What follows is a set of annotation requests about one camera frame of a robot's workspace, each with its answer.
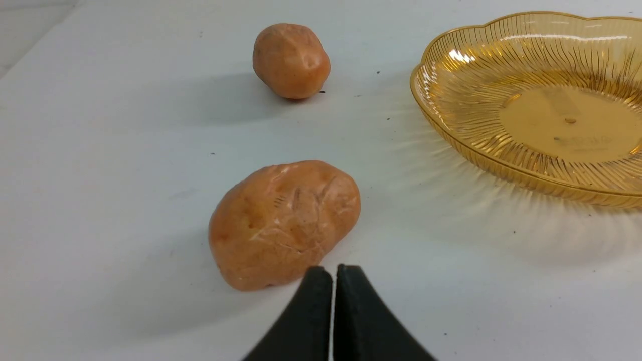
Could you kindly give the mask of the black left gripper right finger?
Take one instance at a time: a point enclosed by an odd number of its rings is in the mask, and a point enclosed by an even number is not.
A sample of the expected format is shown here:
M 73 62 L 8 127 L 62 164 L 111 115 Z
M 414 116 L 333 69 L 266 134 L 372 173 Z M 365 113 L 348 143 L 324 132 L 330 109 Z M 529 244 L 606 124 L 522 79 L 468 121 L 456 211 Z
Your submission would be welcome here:
M 360 266 L 337 268 L 334 360 L 434 360 L 379 297 Z

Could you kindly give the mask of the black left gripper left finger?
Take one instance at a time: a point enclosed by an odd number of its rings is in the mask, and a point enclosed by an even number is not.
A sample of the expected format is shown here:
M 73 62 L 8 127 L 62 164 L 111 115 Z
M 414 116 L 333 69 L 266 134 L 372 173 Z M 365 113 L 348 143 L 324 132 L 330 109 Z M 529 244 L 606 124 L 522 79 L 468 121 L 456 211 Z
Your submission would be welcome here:
M 245 360 L 327 360 L 333 280 L 321 266 L 307 269 L 289 304 Z

